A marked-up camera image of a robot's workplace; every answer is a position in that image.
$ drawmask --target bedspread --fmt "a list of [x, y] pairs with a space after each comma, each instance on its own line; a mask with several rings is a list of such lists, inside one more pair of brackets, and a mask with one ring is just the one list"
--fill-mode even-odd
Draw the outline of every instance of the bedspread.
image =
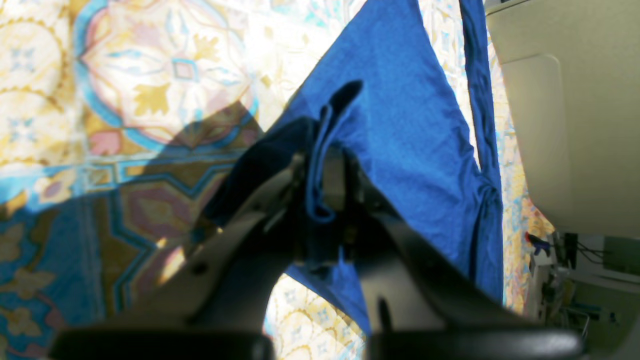
[[[0, 359], [112, 315], [168, 278], [238, 156], [277, 119], [364, 0], [0, 1]], [[458, 0], [420, 0], [472, 127]], [[528, 196], [490, 45], [504, 303], [522, 311]], [[357, 324], [291, 278], [265, 331], [282, 359], [358, 357]]]

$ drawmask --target beige panel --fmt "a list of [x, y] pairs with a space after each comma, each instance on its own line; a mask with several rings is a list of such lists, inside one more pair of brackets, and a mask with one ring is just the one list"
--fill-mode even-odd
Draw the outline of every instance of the beige panel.
[[[488, 13], [534, 203], [561, 230], [640, 235], [640, 1], [528, 0]], [[543, 54], [559, 62], [559, 79], [517, 62]], [[558, 100], [541, 86], [561, 93], [564, 117], [550, 115]], [[563, 126], [566, 135], [547, 133]], [[560, 171], [546, 147], [564, 136], [570, 164]], [[552, 199], [559, 192], [570, 204]]]

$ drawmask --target blue cloth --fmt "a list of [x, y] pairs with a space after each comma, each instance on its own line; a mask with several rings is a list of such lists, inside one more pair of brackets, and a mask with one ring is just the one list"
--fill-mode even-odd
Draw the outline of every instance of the blue cloth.
[[[372, 182], [411, 227], [500, 302], [502, 202], [484, 9], [482, 0], [461, 0], [460, 6], [482, 172], [417, 1], [369, 0], [266, 137], [240, 159], [205, 215], [225, 224], [295, 151], [310, 149], [306, 210], [317, 222], [330, 221], [330, 210], [319, 201], [317, 176], [323, 150], [339, 142], [358, 156]], [[351, 265], [324, 273], [292, 266], [287, 273], [370, 333]]]

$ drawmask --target white panel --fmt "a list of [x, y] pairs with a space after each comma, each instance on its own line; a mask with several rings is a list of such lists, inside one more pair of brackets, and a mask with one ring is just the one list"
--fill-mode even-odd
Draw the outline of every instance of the white panel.
[[503, 64], [502, 72], [531, 199], [561, 226], [573, 200], [560, 64], [533, 56]]

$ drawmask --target blue towel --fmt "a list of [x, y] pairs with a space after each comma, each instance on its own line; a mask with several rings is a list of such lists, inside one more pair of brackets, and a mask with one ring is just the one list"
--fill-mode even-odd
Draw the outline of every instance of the blue towel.
[[[467, 77], [483, 170], [469, 128], [429, 44], [417, 0], [369, 0], [265, 138], [239, 160], [205, 216], [224, 225], [299, 149], [312, 151], [307, 213], [330, 221], [317, 179], [323, 151], [350, 148], [407, 223], [497, 302], [502, 300], [502, 202], [482, 0], [461, 0]], [[366, 332], [355, 269], [287, 273]]]

